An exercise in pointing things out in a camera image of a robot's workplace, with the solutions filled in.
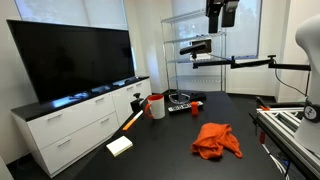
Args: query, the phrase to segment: black table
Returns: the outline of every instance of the black table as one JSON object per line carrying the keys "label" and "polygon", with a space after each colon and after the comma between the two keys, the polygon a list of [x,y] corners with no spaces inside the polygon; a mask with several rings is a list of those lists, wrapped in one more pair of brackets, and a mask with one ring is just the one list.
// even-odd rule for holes
{"label": "black table", "polygon": [[[151,120],[141,116],[127,132],[121,128],[104,143],[77,179],[284,179],[224,92],[207,93],[199,116],[190,112]],[[204,160],[190,151],[203,124],[230,124],[243,158],[224,150],[218,160]],[[106,144],[125,135],[133,147],[113,157]]]}

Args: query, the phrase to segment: white block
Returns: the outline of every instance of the white block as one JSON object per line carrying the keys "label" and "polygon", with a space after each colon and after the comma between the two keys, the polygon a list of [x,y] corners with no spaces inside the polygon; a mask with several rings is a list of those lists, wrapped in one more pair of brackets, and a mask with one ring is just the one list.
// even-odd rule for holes
{"label": "white block", "polygon": [[132,142],[125,136],[122,136],[108,144],[107,148],[110,150],[113,156],[116,157],[125,150],[129,149],[131,146],[133,146]]}

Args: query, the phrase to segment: tv stand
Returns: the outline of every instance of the tv stand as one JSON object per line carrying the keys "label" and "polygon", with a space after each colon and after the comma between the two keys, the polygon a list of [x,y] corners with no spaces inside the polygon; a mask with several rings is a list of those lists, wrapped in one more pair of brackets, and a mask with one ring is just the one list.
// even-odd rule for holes
{"label": "tv stand", "polygon": [[34,160],[52,178],[104,143],[133,113],[133,94],[151,95],[150,80],[86,94],[63,106],[34,103],[12,109]]}

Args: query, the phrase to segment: black countertop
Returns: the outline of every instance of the black countertop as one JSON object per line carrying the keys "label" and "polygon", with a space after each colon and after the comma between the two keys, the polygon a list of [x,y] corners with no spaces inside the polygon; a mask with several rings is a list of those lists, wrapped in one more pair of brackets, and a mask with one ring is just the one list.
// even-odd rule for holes
{"label": "black countertop", "polygon": [[[253,127],[240,117],[226,93],[207,93],[203,102],[197,117],[190,112],[169,115],[166,110],[163,119],[142,115],[127,132],[120,128],[100,146],[76,179],[284,179],[253,134]],[[226,149],[217,160],[204,160],[191,153],[191,144],[208,122],[231,125],[232,134],[240,142],[242,159]],[[133,142],[133,147],[113,157],[105,145],[122,135]]]}
{"label": "black countertop", "polygon": [[19,116],[20,118],[22,118],[25,121],[31,121],[33,119],[36,119],[38,117],[41,116],[45,116],[47,114],[50,114],[52,112],[55,111],[59,111],[61,109],[67,108],[69,106],[81,103],[83,101],[87,101],[89,99],[95,98],[97,96],[115,91],[119,88],[134,84],[136,82],[148,79],[149,77],[139,77],[139,78],[132,78],[128,83],[126,83],[125,85],[122,86],[114,86],[114,87],[110,87],[110,89],[106,89],[104,91],[100,91],[94,94],[85,94],[83,98],[81,99],[69,99],[68,97],[56,100],[56,101],[52,101],[52,102],[48,102],[48,103],[43,103],[40,104],[39,102],[37,103],[33,103],[33,104],[28,104],[22,107],[18,107],[18,108],[14,108],[11,111],[16,114],[17,116]]}

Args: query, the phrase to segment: black tv screen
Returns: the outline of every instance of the black tv screen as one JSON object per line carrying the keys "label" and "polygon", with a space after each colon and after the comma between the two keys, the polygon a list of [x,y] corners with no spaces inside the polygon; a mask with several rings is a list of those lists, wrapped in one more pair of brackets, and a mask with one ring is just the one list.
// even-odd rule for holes
{"label": "black tv screen", "polygon": [[129,33],[7,20],[40,102],[134,76]]}

